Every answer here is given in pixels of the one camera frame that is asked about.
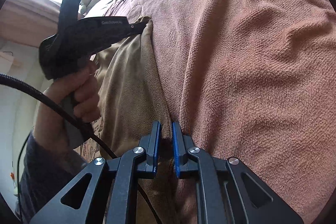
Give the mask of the person's left hand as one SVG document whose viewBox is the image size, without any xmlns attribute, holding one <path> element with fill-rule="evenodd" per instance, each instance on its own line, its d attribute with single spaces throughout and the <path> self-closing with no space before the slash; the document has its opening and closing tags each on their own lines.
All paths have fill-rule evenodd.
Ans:
<svg viewBox="0 0 336 224">
<path fill-rule="evenodd" d="M 80 71 L 55 80 L 44 95 L 65 107 L 72 117 L 85 123 L 93 122 L 100 117 L 96 71 L 97 65 L 88 61 Z M 38 106 L 33 137 L 40 146 L 55 155 L 70 150 L 63 118 L 43 103 Z"/>
</svg>

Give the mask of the dark sleeve left forearm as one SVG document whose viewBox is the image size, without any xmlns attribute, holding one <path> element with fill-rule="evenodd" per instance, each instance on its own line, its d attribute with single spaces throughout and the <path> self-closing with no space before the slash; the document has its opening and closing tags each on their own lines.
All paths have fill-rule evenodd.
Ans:
<svg viewBox="0 0 336 224">
<path fill-rule="evenodd" d="M 23 223 L 29 223 L 86 165 L 87 162 L 76 151 L 49 151 L 30 134 L 19 182 L 17 216 L 22 217 Z"/>
</svg>

